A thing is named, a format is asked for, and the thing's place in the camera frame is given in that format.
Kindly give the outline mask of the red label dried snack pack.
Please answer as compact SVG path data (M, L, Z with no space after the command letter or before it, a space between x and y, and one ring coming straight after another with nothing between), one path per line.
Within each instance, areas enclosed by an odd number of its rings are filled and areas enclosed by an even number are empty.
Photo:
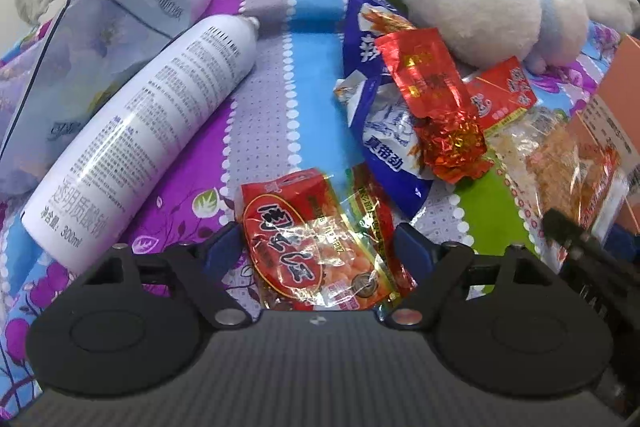
M567 251L544 235L542 217L558 210L603 241L628 193L620 155L582 138L563 112L541 105L514 57L466 87L535 253L559 271Z

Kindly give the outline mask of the white blue plush toy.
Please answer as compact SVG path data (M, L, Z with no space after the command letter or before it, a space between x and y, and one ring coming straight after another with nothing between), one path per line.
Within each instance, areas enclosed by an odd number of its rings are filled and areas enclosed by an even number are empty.
M531 72L570 64L588 37L584 0L400 0L410 20L439 30L462 62L488 68L515 57Z

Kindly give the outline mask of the pink cardboard box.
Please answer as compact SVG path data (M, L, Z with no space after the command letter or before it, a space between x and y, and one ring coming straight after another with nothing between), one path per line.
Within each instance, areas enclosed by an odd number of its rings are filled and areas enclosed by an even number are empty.
M639 40L625 36L596 93L568 124L579 142L613 147L629 192L617 223L639 233Z

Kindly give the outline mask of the red foil tea packet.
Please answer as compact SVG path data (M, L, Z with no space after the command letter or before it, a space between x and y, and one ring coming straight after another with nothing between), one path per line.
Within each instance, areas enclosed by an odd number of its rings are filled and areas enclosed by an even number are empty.
M396 31L375 45L413 117L423 164L451 184L485 176L491 162L480 116L439 31Z

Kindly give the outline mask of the red peanut snack pack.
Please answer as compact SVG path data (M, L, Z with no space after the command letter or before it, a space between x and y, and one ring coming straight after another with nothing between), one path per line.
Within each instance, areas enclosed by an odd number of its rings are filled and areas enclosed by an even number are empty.
M416 283L396 255L390 201L369 168L346 172L346 194L317 168L239 188L258 294L267 309L392 309Z

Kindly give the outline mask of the white spray can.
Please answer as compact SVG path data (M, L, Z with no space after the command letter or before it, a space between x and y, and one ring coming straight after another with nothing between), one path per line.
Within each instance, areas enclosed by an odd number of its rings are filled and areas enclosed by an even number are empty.
M21 215L46 254L80 274L117 243L179 153L254 68L259 29L252 16L203 18L90 119Z

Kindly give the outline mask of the floral purple bed sheet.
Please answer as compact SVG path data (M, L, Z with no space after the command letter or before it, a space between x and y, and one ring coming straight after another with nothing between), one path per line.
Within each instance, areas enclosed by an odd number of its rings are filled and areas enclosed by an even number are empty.
M213 0L208 13L256 15L276 35L262 37L254 74L209 118L124 234L135 254L162 251L178 241L200 243L232 217L237 186L271 180L295 168L316 167L346 182L363 161L333 95L342 77L346 0ZM538 102L566 116L582 108L608 71L620 35L590 23L587 46L577 62L535 77L525 72ZM499 243L538 235L516 217L502 172L492 169L469 188L436 182L424 209L412 221L434 242L460 241L487 254ZM25 358L30 323L73 277L28 236L20 214L30 194L1 195L1 418L11 418L40 394ZM481 225L485 199L498 219L497 231Z

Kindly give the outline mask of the blue white pickle packet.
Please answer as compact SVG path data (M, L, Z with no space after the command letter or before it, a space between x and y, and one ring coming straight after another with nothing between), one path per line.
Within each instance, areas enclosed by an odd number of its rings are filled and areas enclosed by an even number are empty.
M375 40L411 27L387 0L348 0L344 75L334 86L375 180L408 219L424 205L434 176L423 166L410 110Z

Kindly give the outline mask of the translucent blue plastic bag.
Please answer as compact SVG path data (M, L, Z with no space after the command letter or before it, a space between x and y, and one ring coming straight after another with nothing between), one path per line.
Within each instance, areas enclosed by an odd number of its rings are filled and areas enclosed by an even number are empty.
M76 134L210 0L65 0L1 69L1 192L32 191Z

